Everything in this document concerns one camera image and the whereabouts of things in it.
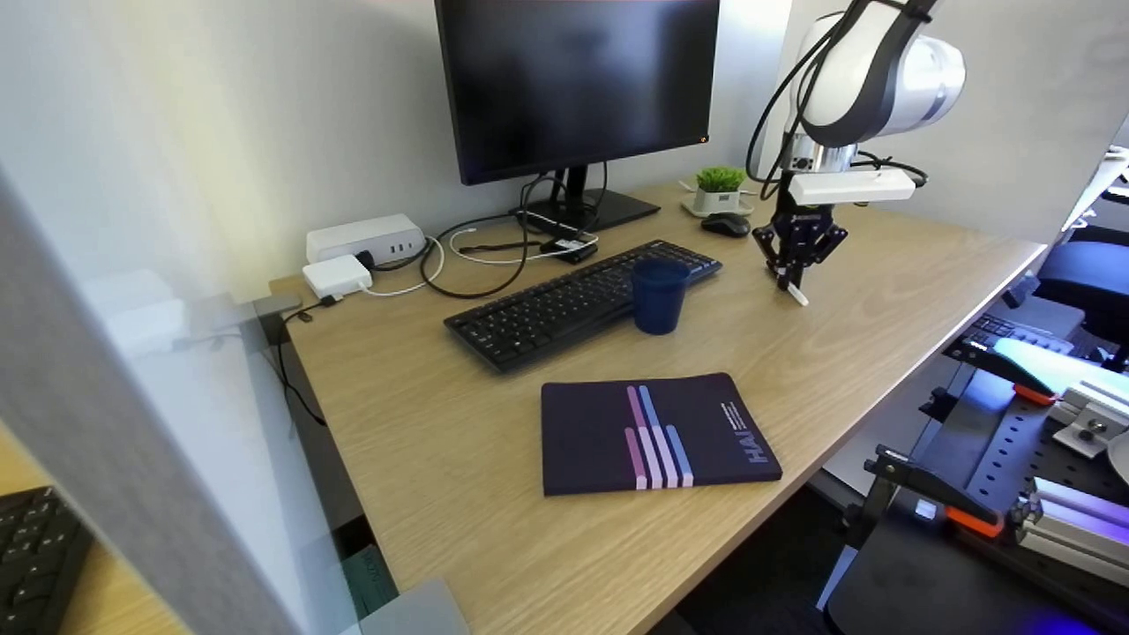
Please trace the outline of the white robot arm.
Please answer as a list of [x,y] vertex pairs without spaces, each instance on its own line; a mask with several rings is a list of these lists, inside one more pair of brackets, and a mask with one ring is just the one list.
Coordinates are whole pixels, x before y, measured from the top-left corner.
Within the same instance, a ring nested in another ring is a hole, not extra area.
[[800,277],[821,264],[848,229],[839,205],[908,201],[928,176],[908,161],[868,156],[864,141],[942,120],[964,93],[964,53],[928,30],[935,0],[849,0],[821,13],[800,56],[772,89],[748,148],[787,102],[780,148],[763,173],[775,201],[753,229],[772,281],[806,301]]

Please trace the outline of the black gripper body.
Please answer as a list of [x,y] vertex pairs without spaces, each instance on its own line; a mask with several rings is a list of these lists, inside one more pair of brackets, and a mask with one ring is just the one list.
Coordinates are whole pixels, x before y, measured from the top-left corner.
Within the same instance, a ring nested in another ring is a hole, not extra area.
[[782,262],[800,262],[800,251],[816,244],[834,222],[829,205],[782,205],[772,213],[775,251]]

